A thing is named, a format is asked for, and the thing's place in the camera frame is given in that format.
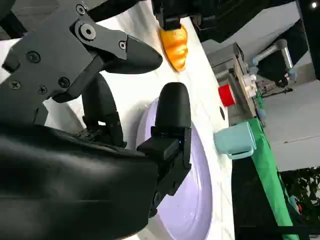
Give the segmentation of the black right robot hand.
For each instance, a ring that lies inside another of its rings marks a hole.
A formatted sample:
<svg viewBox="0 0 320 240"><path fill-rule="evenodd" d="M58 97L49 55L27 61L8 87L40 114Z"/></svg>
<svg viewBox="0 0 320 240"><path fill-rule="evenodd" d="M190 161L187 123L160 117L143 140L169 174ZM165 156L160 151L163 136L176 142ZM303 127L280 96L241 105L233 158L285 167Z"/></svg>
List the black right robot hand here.
<svg viewBox="0 0 320 240"><path fill-rule="evenodd" d="M126 148L102 76L156 70L162 56L97 23L75 0L14 44L0 85L0 237L117 240L130 237L191 170L191 106L181 82L161 90L155 125Z"/></svg>

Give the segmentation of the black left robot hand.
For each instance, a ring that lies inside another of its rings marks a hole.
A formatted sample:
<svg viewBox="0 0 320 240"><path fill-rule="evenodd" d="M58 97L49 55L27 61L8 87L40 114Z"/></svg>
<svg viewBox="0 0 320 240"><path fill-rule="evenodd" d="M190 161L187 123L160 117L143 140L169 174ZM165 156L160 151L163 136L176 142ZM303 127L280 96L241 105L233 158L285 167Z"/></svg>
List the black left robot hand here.
<svg viewBox="0 0 320 240"><path fill-rule="evenodd" d="M152 11L164 31L181 28L181 18L189 15L188 0L152 0Z"/></svg>

